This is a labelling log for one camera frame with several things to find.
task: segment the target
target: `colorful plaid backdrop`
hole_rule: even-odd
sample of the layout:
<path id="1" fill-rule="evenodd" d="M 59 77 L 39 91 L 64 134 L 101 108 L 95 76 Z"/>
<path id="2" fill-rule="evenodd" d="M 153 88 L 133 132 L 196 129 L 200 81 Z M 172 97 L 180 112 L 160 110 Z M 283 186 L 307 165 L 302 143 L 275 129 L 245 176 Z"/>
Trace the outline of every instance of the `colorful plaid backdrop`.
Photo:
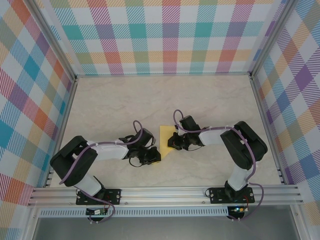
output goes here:
<path id="1" fill-rule="evenodd" d="M 320 0 L 300 0 L 256 84 L 290 184 L 320 236 Z"/>
<path id="2" fill-rule="evenodd" d="M 0 0 L 0 239 L 15 240 L 40 187 L 71 79 L 22 0 Z"/>
<path id="3" fill-rule="evenodd" d="M 43 15 L 75 71 L 86 75 L 247 72 L 281 2 L 49 0 L 52 16 L 45 1 L 37 0 Z"/>

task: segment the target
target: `black bracket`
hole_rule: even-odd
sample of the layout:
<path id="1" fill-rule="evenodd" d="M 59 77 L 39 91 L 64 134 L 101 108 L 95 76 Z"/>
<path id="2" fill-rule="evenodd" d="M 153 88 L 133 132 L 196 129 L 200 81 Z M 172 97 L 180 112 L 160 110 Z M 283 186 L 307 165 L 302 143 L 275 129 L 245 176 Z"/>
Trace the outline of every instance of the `black bracket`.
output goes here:
<path id="1" fill-rule="evenodd" d="M 247 199 L 249 204 L 255 202 L 254 192 L 251 187 L 246 187 L 243 194 L 234 201 L 231 201 L 226 195 L 224 187 L 210 187 L 207 191 L 209 192 L 207 196 L 210 198 L 211 204 L 246 204 Z"/>
<path id="2" fill-rule="evenodd" d="M 96 195 L 95 198 L 101 199 L 107 202 L 112 203 L 113 205 L 120 204 L 121 198 L 121 189 L 101 189 Z M 90 197 L 84 195 L 81 191 L 78 191 L 76 194 L 76 205 L 103 205 L 102 202 L 93 200 Z"/>

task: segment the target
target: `purple cable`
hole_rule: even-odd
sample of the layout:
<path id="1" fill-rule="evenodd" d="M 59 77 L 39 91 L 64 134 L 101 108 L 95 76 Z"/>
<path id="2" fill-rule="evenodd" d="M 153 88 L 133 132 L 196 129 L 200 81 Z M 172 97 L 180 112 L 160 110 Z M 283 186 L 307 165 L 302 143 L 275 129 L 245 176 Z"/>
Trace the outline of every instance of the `purple cable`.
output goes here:
<path id="1" fill-rule="evenodd" d="M 246 148 L 248 149 L 250 156 L 252 158 L 252 164 L 253 164 L 253 170 L 252 173 L 246 178 L 246 182 L 248 182 L 248 180 L 255 174 L 256 169 L 257 169 L 257 163 L 256 163 L 256 158 L 254 153 L 252 152 L 251 147 L 249 146 L 249 144 L 247 143 L 246 139 L 244 138 L 244 136 L 242 136 L 241 132 L 239 132 L 237 129 L 235 129 L 234 127 L 231 126 L 217 126 L 217 127 L 209 127 L 209 128 L 205 128 L 205 129 L 200 129 L 200 130 L 195 130 L 195 131 L 189 131 L 189 130 L 185 130 L 183 129 L 177 122 L 176 120 L 176 112 L 179 112 L 182 116 L 182 118 L 184 118 L 184 114 L 182 113 L 181 110 L 176 109 L 173 112 L 173 121 L 175 123 L 175 125 L 182 131 L 186 132 L 186 133 L 201 133 L 201 132 L 206 132 L 206 131 L 210 131 L 210 130 L 222 130 L 222 129 L 229 129 L 229 130 L 233 130 L 236 134 L 238 134 L 238 136 L 241 138 L 241 140 L 244 142 L 244 145 L 246 146 Z M 258 205 L 256 206 L 256 208 L 253 210 L 253 212 L 245 217 L 243 217 L 242 219 L 247 219 L 249 216 L 251 216 L 257 209 L 258 207 L 260 207 L 260 205 L 262 204 L 262 201 L 264 199 L 265 196 L 265 191 L 264 188 L 262 187 L 262 185 L 258 184 L 258 183 L 252 183 L 252 182 L 248 182 L 250 185 L 255 185 L 255 186 L 259 186 L 261 188 L 262 194 L 261 194 L 261 199 L 258 203 Z"/>
<path id="2" fill-rule="evenodd" d="M 210 130 L 223 130 L 223 129 L 228 129 L 228 130 L 232 130 L 234 131 L 236 134 L 238 134 L 238 136 L 241 138 L 241 140 L 244 142 L 244 145 L 246 146 L 246 148 L 248 149 L 249 153 L 250 153 L 250 156 L 252 158 L 252 163 L 253 163 L 253 170 L 252 170 L 252 173 L 246 178 L 246 182 L 248 182 L 248 180 L 255 174 L 256 172 L 256 158 L 255 158 L 255 155 L 254 153 L 252 152 L 252 149 L 251 147 L 249 146 L 249 144 L 247 143 L 246 139 L 244 138 L 244 136 L 242 136 L 242 134 L 237 130 L 235 129 L 234 127 L 231 127 L 231 126 L 216 126 L 216 127 L 209 127 L 209 128 L 205 128 L 205 129 L 200 129 L 200 130 L 194 130 L 194 131 L 190 131 L 190 130 L 185 130 L 183 129 L 179 123 L 177 122 L 176 120 L 176 112 L 179 112 L 182 116 L 182 118 L 184 117 L 184 114 L 182 113 L 181 110 L 179 109 L 176 109 L 174 112 L 173 112 L 173 121 L 175 123 L 175 125 L 182 131 L 186 132 L 186 133 L 201 133 L 201 132 L 207 132 L 207 131 L 210 131 Z"/>
<path id="3" fill-rule="evenodd" d="M 86 195 L 88 198 L 91 198 L 91 199 L 93 199 L 93 200 L 96 200 L 96 201 L 99 201 L 99 202 L 101 202 L 101 203 L 107 204 L 107 205 L 109 205 L 109 206 L 111 206 L 111 207 L 113 208 L 113 211 L 112 211 L 111 215 L 105 217 L 104 219 L 102 219 L 102 220 L 99 221 L 98 223 L 103 223 L 103 222 L 109 220 L 109 219 L 116 213 L 116 208 L 115 208 L 115 206 L 114 206 L 111 202 L 108 202 L 108 201 L 105 201 L 105 200 L 96 198 L 96 197 L 94 197 L 94 196 L 91 196 L 91 195 L 89 195 L 88 193 L 86 193 L 85 191 L 82 191 L 81 189 L 79 189 L 79 191 L 81 191 L 81 192 L 82 192 L 84 195 Z"/>
<path id="4" fill-rule="evenodd" d="M 134 130 L 136 133 L 138 133 L 137 131 L 137 128 L 136 128 L 136 125 L 135 123 L 138 123 L 140 125 L 140 129 L 142 130 L 143 127 L 142 127 L 142 124 L 138 121 L 138 120 L 134 120 L 133 121 L 133 127 L 134 127 Z M 97 143 L 93 143 L 93 144 L 90 144 L 88 146 L 86 146 L 81 152 L 80 154 L 78 155 L 78 157 L 76 158 L 76 160 L 73 162 L 72 166 L 70 167 L 69 171 L 67 172 L 67 174 L 64 176 L 64 178 L 59 182 L 59 184 L 63 184 L 67 178 L 70 176 L 70 174 L 72 173 L 72 171 L 74 170 L 74 168 L 76 167 L 79 159 L 82 157 L 82 155 L 91 147 L 95 147 L 97 145 L 108 145 L 108 144 L 111 144 L 111 145 L 122 145 L 122 146 L 127 146 L 127 145 L 130 145 L 130 144 L 134 144 L 136 142 L 138 142 L 142 136 L 142 132 L 143 131 L 140 131 L 140 134 L 139 134 L 139 137 L 134 140 L 134 141 L 130 141 L 130 142 L 127 142 L 127 143 L 123 143 L 123 142 L 115 142 L 115 141 L 101 141 L 101 142 L 97 142 Z"/>

